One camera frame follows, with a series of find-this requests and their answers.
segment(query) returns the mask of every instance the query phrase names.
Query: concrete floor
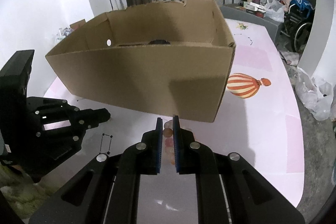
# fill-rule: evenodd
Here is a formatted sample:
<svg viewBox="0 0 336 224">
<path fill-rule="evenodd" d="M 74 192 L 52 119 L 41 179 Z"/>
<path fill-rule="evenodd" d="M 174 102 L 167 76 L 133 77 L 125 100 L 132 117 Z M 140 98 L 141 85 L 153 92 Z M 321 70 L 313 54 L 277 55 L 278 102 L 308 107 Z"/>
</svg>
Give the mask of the concrete floor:
<svg viewBox="0 0 336 224">
<path fill-rule="evenodd" d="M 278 50 L 291 50 L 290 42 L 284 35 L 280 35 L 278 43 Z M 297 209 L 306 223 L 309 223 L 334 188 L 332 171 L 336 157 L 336 139 L 331 120 L 315 120 L 296 94 L 295 96 L 301 117 L 305 164 L 303 195 Z"/>
</svg>

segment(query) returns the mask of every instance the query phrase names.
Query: wheelchair wheel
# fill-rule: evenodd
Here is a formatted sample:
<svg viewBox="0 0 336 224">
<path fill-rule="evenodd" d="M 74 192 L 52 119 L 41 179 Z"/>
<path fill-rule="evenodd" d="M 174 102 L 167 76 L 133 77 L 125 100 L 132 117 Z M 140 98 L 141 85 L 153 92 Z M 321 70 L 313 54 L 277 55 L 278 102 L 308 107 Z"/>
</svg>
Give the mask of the wheelchair wheel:
<svg viewBox="0 0 336 224">
<path fill-rule="evenodd" d="M 311 21 L 301 21 L 297 23 L 291 31 L 291 46 L 294 52 L 298 52 L 302 45 L 305 45 L 308 41 L 312 22 Z"/>
</svg>

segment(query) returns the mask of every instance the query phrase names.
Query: hot air balloon print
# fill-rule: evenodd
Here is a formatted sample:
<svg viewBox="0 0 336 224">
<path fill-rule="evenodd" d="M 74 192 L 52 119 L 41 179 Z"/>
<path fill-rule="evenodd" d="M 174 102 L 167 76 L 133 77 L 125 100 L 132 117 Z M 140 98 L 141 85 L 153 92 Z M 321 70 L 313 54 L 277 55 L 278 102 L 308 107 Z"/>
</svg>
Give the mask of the hot air balloon print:
<svg viewBox="0 0 336 224">
<path fill-rule="evenodd" d="M 267 78 L 257 80 L 243 73 L 234 73 L 230 75 L 226 87 L 232 94 L 246 99 L 254 96 L 261 85 L 269 86 L 271 81 Z"/>
</svg>

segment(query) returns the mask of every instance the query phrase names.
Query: table surface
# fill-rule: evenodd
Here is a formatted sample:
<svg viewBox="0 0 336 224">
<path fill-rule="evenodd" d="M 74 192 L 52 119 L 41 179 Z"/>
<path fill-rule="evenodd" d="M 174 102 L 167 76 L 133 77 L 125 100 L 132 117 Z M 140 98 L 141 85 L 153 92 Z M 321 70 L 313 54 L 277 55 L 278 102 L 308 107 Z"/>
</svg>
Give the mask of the table surface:
<svg viewBox="0 0 336 224">
<path fill-rule="evenodd" d="M 257 80 L 267 78 L 247 99 L 225 91 L 213 123 L 181 120 L 195 138 L 214 152 L 238 152 L 294 206 L 303 192 L 304 149 L 301 120 L 286 70 L 265 27 L 226 20 L 236 41 L 231 75 L 243 73 Z M 82 150 L 43 178 L 51 185 L 63 185 L 100 152 L 122 153 L 155 128 L 159 115 L 94 102 L 73 96 L 57 78 L 45 94 L 68 100 L 80 109 L 107 108 L 111 119 L 88 130 Z M 166 122 L 171 117 L 161 116 Z M 198 223 L 194 175 L 178 175 L 172 165 L 171 139 L 164 138 L 161 173 L 141 176 L 137 223 Z"/>
</svg>

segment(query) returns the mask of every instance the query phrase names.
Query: cardboard box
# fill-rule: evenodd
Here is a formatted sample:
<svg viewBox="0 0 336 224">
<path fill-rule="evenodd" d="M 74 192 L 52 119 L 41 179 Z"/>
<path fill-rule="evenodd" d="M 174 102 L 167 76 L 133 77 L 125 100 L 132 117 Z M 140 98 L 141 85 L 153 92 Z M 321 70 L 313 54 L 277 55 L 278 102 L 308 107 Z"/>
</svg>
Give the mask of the cardboard box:
<svg viewBox="0 0 336 224">
<path fill-rule="evenodd" d="M 148 45 L 156 39 L 171 44 Z M 46 59 L 74 95 L 213 122 L 234 53 L 233 36 L 215 0 L 187 0 L 98 15 Z"/>
</svg>

